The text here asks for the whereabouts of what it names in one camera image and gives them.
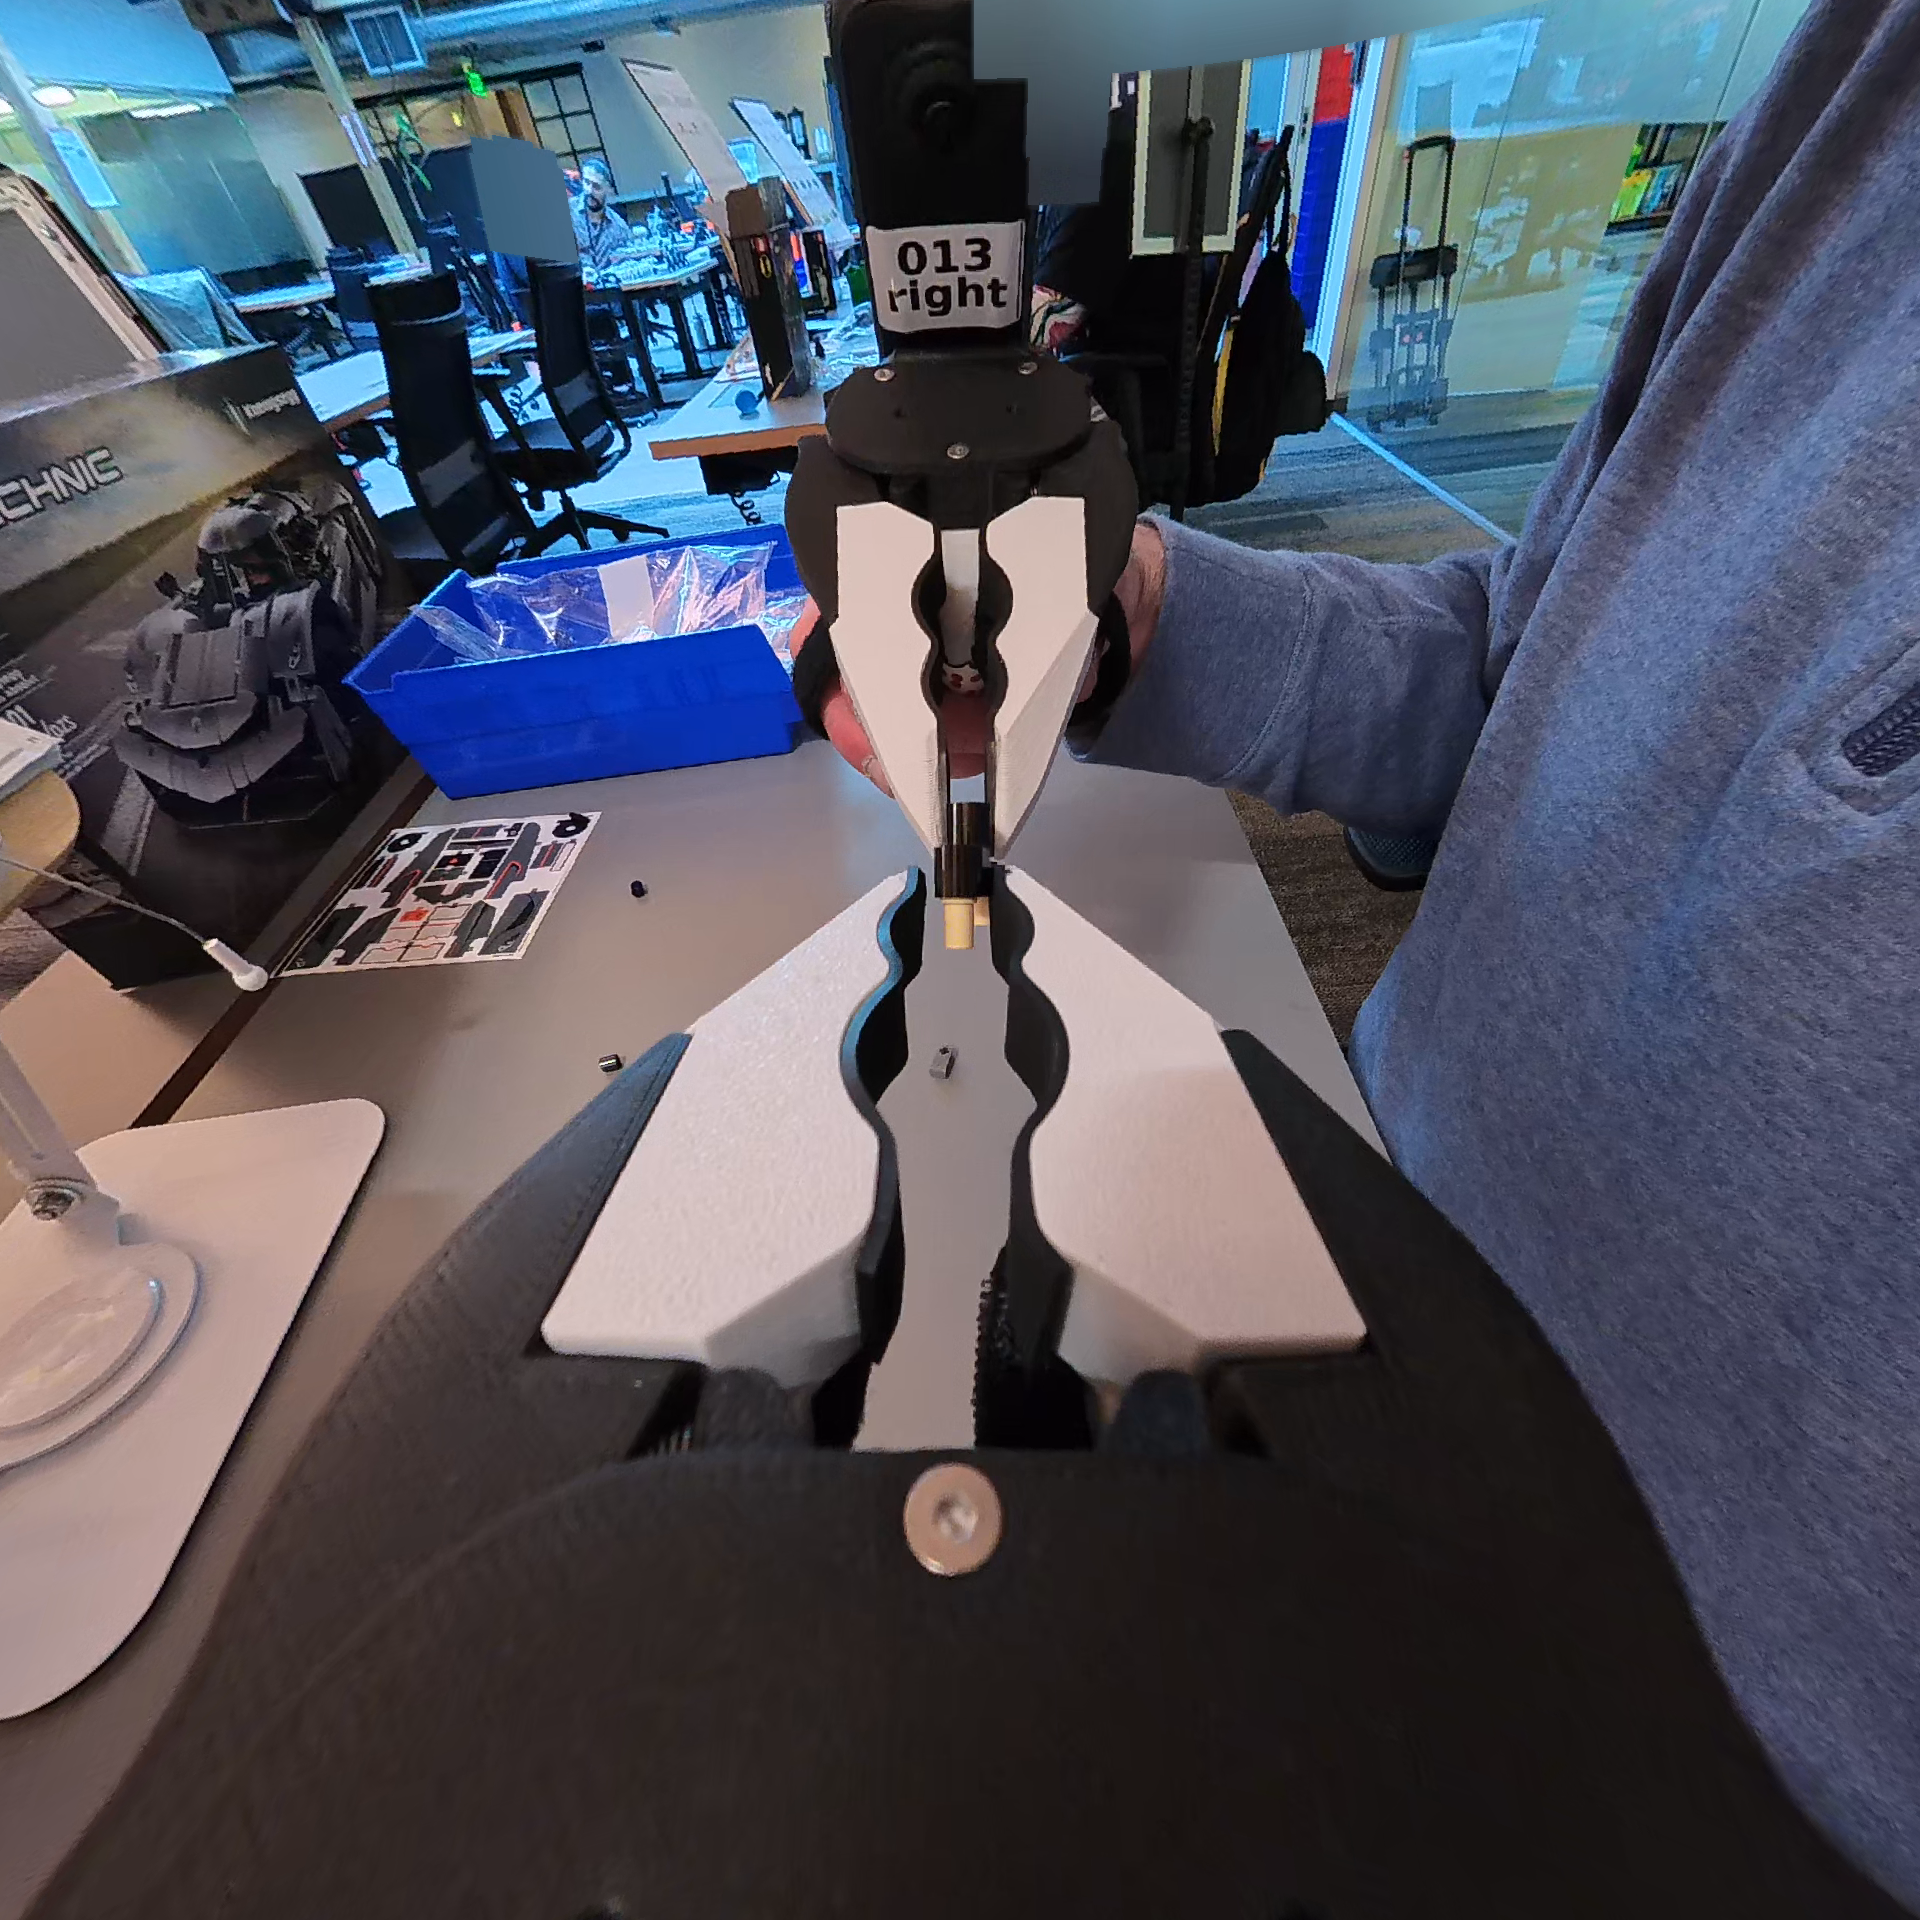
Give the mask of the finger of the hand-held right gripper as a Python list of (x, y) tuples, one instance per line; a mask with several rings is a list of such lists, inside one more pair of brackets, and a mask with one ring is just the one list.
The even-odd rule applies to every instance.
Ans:
[(1000, 617), (991, 641), (998, 704), (978, 718), (993, 853), (1007, 859), (1035, 809), (1091, 671), (1088, 506), (1037, 493), (978, 534), (976, 614)]
[(928, 853), (948, 838), (938, 648), (919, 605), (937, 558), (937, 528), (902, 506), (881, 499), (837, 509), (830, 645), (839, 697), (867, 740), (848, 758), (885, 780)]

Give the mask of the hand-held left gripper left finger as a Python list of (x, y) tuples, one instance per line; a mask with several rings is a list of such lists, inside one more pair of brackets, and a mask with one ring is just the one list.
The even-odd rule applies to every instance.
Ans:
[(691, 1027), (540, 1324), (548, 1348), (772, 1379), (886, 1354), (905, 1251), (881, 1099), (919, 969), (911, 868)]

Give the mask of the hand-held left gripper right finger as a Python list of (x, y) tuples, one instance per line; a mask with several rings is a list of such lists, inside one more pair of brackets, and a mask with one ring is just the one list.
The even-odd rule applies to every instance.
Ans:
[(1360, 1348), (1364, 1321), (1228, 1034), (1028, 874), (995, 878), (1005, 1055), (1032, 1109), (1010, 1165), (997, 1352), (1127, 1387)]

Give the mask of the person's right forearm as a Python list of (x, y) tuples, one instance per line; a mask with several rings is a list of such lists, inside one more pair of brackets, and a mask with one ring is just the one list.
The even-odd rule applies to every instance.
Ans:
[(1164, 603), (1088, 762), (1437, 840), (1503, 667), (1497, 551), (1260, 550), (1162, 516)]

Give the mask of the lego sticker sheet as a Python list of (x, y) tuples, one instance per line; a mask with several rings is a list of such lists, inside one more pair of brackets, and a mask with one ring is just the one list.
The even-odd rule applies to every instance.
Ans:
[(519, 958), (600, 817), (571, 809), (392, 829), (300, 936), (281, 976)]

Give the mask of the black lego set box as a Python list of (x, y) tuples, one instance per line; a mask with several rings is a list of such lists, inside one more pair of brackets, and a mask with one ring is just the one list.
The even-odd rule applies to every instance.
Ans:
[(3, 475), (4, 718), (102, 891), (31, 913), (117, 989), (275, 960), (407, 758), (349, 676), (413, 593), (333, 434), (281, 348), (171, 352), (6, 402)]

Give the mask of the person's right hand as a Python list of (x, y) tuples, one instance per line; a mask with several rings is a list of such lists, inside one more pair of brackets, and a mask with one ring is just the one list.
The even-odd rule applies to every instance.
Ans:
[[(1081, 700), (1072, 709), (1068, 737), (1086, 746), (1098, 737), (1154, 638), (1164, 605), (1166, 547), (1157, 520), (1141, 516), (1133, 528), (1131, 553), (1114, 588), (1114, 603), (1122, 614), (1127, 641), (1118, 641), (1112, 623), (1102, 626), (1101, 658), (1088, 667), (1081, 686)], [(822, 623), (820, 607), (806, 599), (795, 623), (795, 696), (808, 727), (829, 740), (841, 758), (863, 774), (883, 793), (894, 790), (886, 775), (852, 697), (833, 669), (826, 639), (814, 639)], [(986, 771), (995, 718), (978, 694), (950, 694), (945, 704), (945, 740), (948, 770), (958, 777)]]

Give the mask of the clear empty plastic bags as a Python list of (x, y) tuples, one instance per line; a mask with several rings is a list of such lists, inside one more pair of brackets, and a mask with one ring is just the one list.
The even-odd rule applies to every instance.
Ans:
[(772, 543), (743, 540), (651, 547), (539, 577), (499, 572), (471, 583), (471, 612), (423, 607), (420, 614), (466, 662), (755, 626), (792, 667), (806, 593), (772, 585), (776, 558)]

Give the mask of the wooden office table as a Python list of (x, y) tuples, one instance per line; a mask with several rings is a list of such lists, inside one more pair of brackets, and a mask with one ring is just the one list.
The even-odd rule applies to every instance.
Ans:
[(723, 368), (644, 437), (656, 461), (780, 452), (826, 431), (826, 404), (820, 390), (765, 396), (755, 339), (743, 336)]

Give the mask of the blue plastic bin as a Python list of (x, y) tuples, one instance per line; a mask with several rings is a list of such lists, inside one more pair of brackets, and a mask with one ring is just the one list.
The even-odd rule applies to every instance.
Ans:
[[(649, 550), (733, 542), (772, 546), (772, 585), (802, 588), (788, 536), (776, 526), (504, 561), (489, 575), (539, 577)], [(795, 667), (757, 626), (468, 662), (420, 612), (473, 612), (475, 580), (452, 573), (349, 673), (450, 797), (783, 755), (801, 737)]]

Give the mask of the black backpack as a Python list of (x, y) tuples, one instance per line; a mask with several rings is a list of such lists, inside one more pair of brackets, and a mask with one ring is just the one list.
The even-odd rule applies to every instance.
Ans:
[(1328, 373), (1306, 345), (1287, 237), (1293, 130), (1260, 151), (1199, 339), (1186, 501), (1205, 507), (1251, 493), (1285, 436), (1320, 431)]

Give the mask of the black office chair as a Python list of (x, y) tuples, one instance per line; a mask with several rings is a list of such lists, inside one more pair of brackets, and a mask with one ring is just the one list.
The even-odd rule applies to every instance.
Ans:
[(523, 542), (525, 559), (540, 558), (557, 542), (588, 550), (591, 531), (630, 537), (670, 537), (651, 521), (583, 507), (573, 492), (600, 482), (632, 452), (632, 431), (612, 402), (612, 390), (595, 355), (586, 290), (579, 262), (526, 257), (540, 366), (540, 391), (550, 418), (520, 426), (495, 442), (509, 480), (533, 509), (558, 497), (558, 512), (539, 521)]
[(452, 565), (491, 573), (537, 526), (483, 407), (460, 281), (419, 271), (374, 279), (366, 293), (417, 516)]

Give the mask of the black luggage trolley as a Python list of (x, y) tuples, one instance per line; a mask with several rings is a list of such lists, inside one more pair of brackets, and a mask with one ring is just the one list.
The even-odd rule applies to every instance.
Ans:
[[(1416, 176), (1423, 157), (1439, 168), (1439, 203), (1430, 226), (1419, 226)], [(1450, 237), (1458, 136), (1428, 131), (1402, 150), (1402, 202), (1395, 246), (1368, 268), (1374, 319), (1367, 336), (1371, 386), (1359, 397), (1367, 429), (1439, 423), (1453, 388), (1449, 353), (1455, 333), (1455, 279), (1461, 247)]]

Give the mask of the white desk stand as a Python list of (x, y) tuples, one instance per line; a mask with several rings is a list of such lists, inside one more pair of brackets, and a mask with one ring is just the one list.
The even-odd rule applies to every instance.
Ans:
[(3, 1066), (3, 1715), (132, 1636), (387, 1131), (364, 1098), (74, 1148)]

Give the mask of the round wooden board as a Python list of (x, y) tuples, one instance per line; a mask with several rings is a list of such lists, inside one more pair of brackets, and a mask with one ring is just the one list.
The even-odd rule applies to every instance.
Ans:
[(64, 861), (83, 826), (76, 793), (57, 770), (21, 784), (3, 799), (3, 917), (39, 883), (36, 874)]

